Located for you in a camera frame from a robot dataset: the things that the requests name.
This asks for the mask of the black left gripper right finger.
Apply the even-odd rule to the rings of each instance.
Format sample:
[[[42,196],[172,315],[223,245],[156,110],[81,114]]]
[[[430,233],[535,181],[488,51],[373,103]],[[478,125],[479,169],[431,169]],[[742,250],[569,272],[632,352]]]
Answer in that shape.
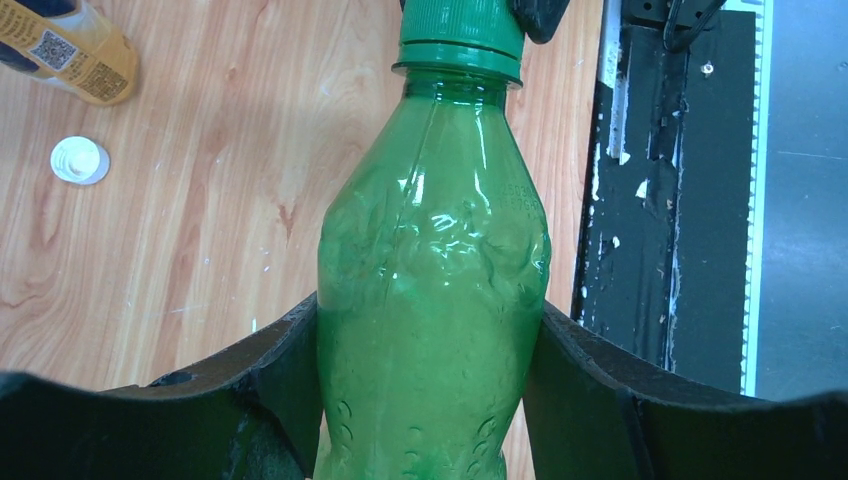
[[[773,402],[661,369],[544,310],[523,406],[539,479],[843,479],[847,395]]]

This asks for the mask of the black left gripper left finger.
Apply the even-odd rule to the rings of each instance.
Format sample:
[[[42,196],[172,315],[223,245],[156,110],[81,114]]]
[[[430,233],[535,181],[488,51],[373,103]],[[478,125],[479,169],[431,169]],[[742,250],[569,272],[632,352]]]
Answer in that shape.
[[[322,418],[316,300],[147,386],[1,375],[5,479],[306,479]]]

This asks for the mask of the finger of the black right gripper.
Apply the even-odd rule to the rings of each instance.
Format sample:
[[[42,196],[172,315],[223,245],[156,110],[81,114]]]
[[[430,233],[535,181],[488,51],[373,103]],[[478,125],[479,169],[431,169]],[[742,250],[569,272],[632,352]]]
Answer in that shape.
[[[535,44],[550,42],[570,0],[509,0],[508,7],[521,31]]]

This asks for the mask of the green plastic bottle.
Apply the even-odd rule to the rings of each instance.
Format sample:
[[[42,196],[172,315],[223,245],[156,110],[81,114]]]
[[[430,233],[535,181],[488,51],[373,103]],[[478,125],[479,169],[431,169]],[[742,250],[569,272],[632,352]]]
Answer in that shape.
[[[328,208],[318,479],[503,479],[548,287],[546,214],[506,118],[507,1],[407,1],[387,123]]]

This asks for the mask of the white bottle cap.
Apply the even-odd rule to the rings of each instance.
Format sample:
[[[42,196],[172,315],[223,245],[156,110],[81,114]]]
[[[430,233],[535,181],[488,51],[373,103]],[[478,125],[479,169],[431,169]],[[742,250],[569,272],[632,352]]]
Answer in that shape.
[[[88,186],[103,180],[111,166],[109,153],[95,141],[83,136],[60,140],[50,153],[50,166],[61,180]]]

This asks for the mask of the yellow blue milk tea bottle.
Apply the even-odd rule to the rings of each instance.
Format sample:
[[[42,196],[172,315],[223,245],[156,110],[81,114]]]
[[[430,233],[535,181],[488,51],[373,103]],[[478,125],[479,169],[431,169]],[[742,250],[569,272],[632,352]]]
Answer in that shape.
[[[140,59],[123,31],[87,1],[3,1],[1,64],[98,105],[136,90]]]

